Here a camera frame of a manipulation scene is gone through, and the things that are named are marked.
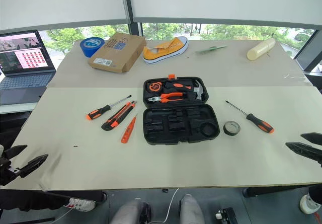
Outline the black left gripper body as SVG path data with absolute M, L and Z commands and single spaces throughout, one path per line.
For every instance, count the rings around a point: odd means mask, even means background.
M 20 175 L 21 169 L 12 167 L 11 163 L 1 157 L 1 186 L 6 186 Z

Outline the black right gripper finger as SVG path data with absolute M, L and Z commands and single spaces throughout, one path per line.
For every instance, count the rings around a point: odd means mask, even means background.
M 322 145 L 322 134 L 321 133 L 316 133 L 316 132 L 311 132 L 311 133 L 303 133 L 300 135 L 304 139 L 308 140 L 311 143 L 317 144 L 317 145 Z
M 287 142 L 285 145 L 294 153 L 314 160 L 322 165 L 321 150 L 300 142 Z

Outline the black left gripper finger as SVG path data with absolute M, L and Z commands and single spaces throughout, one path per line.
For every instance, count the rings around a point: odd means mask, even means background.
M 17 145 L 14 147 L 11 147 L 3 152 L 3 157 L 6 159 L 11 159 L 17 155 L 19 155 L 27 145 Z
M 33 160 L 29 161 L 24 167 L 20 169 L 20 177 L 25 178 L 37 168 L 39 168 L 48 158 L 48 154 L 44 154 L 34 158 Z

